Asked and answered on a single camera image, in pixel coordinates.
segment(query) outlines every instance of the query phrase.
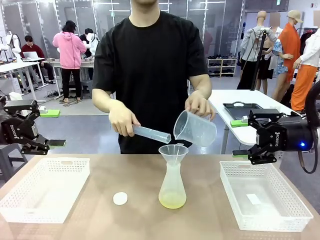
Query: white plastic basket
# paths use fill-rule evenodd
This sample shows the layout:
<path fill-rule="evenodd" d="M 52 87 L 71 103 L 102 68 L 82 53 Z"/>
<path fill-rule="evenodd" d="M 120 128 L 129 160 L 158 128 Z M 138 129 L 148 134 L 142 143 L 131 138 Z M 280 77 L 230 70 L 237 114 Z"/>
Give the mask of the white plastic basket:
<path fill-rule="evenodd" d="M 0 201 L 0 213 L 10 223 L 62 224 L 89 174 L 89 158 L 43 158 Z"/>
<path fill-rule="evenodd" d="M 220 166 L 240 230 L 302 232 L 314 217 L 271 163 L 221 161 Z"/>

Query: white robot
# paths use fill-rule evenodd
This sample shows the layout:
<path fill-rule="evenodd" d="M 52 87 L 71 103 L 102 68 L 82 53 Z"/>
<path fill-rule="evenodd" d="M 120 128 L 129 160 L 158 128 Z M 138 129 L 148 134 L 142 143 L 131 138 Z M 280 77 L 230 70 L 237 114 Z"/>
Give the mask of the white robot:
<path fill-rule="evenodd" d="M 92 56 L 94 57 L 96 55 L 96 49 L 99 43 L 99 39 L 96 33 L 88 33 L 86 35 L 86 39 L 89 41 L 89 43 L 86 43 L 86 41 L 82 41 L 87 49 L 90 50 Z"/>
<path fill-rule="evenodd" d="M 0 43 L 0 49 L 2 51 L 7 51 L 9 48 L 11 48 L 11 51 L 13 52 L 16 61 L 22 62 L 22 58 L 20 56 L 21 48 L 19 45 L 19 37 L 16 34 L 12 34 L 11 31 L 8 31 L 8 33 L 5 36 L 5 42 L 6 44 Z"/>

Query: person in red sweater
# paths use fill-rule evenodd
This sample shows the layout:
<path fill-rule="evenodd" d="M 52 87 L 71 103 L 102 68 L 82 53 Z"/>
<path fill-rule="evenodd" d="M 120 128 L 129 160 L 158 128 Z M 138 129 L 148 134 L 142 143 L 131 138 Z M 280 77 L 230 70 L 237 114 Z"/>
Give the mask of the person in red sweater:
<path fill-rule="evenodd" d="M 24 40 L 25 40 L 25 45 L 23 45 L 23 47 L 21 48 L 21 53 L 20 53 L 22 58 L 25 58 L 24 52 L 36 52 L 36 54 L 38 55 L 39 58 L 46 58 L 42 49 L 38 45 L 34 44 L 34 40 L 33 40 L 32 36 L 27 35 L 24 37 Z M 44 61 L 44 60 L 39 61 L 40 67 L 47 70 L 48 78 L 49 78 L 48 83 L 54 84 L 53 80 L 55 78 L 54 78 L 53 67 L 49 63 L 44 63 L 42 61 Z M 36 73 L 38 74 L 38 76 L 40 76 L 38 67 L 35 67 L 34 69 L 35 69 Z"/>

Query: black hair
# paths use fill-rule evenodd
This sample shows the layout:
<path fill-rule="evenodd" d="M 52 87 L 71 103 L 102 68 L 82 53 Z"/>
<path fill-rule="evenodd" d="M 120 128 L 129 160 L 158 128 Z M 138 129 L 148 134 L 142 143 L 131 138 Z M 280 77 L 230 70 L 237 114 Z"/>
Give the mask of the black hair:
<path fill-rule="evenodd" d="M 76 26 L 77 25 L 73 21 L 68 20 L 65 22 L 65 25 L 63 26 L 62 31 L 74 34 L 76 31 Z"/>
<path fill-rule="evenodd" d="M 32 36 L 30 36 L 30 35 L 25 36 L 25 37 L 24 37 L 24 40 L 25 40 L 26 42 L 30 42 L 30 43 L 34 41 L 33 38 L 32 38 Z"/>
<path fill-rule="evenodd" d="M 91 28 L 86 28 L 85 30 L 84 30 L 84 34 L 93 34 L 94 33 L 94 31 L 91 29 Z"/>

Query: shoe rack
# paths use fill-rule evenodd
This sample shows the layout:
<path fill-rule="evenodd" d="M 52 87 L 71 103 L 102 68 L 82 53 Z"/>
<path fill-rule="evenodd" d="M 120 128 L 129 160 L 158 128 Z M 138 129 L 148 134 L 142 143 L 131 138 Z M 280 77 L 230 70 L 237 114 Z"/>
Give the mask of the shoe rack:
<path fill-rule="evenodd" d="M 236 58 L 207 58 L 206 64 L 210 77 L 233 77 L 236 73 Z"/>

